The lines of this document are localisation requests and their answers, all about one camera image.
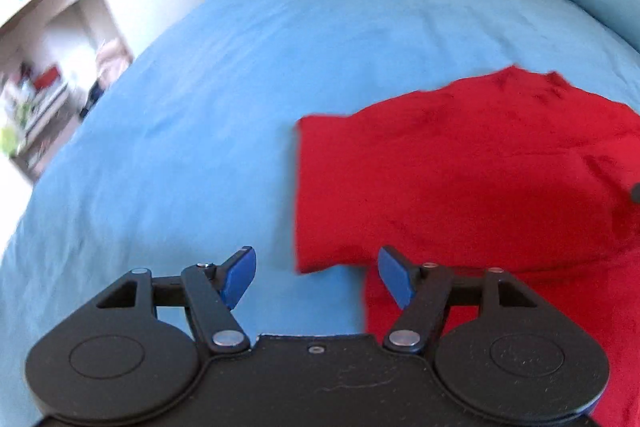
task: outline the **red cloth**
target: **red cloth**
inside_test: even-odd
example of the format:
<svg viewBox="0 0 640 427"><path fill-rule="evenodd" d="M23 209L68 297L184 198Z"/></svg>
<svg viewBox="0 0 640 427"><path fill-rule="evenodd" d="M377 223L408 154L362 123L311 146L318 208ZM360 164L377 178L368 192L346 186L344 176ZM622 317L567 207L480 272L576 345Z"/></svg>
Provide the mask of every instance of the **red cloth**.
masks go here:
<svg viewBox="0 0 640 427"><path fill-rule="evenodd" d="M385 244L417 263L501 266L607 351L596 418L640 427L638 115L511 67L299 128L300 271L372 264ZM398 317L375 270L366 305L379 336Z"/></svg>

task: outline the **bed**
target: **bed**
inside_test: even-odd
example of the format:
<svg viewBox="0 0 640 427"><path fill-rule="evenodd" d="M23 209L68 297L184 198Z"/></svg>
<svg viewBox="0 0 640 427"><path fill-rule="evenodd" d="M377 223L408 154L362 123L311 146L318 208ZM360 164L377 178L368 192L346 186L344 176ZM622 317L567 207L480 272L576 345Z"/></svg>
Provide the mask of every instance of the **bed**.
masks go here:
<svg viewBox="0 0 640 427"><path fill-rule="evenodd" d="M363 328L363 273L294 272L294 126L519 64L640 111L640 54L569 0L208 0L109 90L34 188L0 266L0 426L38 418L30 347L134 267L258 255L250 337ZM159 317L186 328L173 309Z"/></svg>

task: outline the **screw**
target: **screw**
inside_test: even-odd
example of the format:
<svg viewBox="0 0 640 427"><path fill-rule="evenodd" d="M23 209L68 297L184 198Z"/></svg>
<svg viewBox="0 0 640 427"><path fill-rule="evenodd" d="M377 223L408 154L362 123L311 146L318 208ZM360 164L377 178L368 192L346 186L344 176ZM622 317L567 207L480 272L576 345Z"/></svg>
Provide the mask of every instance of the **screw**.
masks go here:
<svg viewBox="0 0 640 427"><path fill-rule="evenodd" d="M244 335L236 330L222 330L213 335L213 343L221 347L236 347L244 341Z"/></svg>
<svg viewBox="0 0 640 427"><path fill-rule="evenodd" d="M412 330L398 330L389 335L389 340L394 346L411 347L420 342L420 335Z"/></svg>

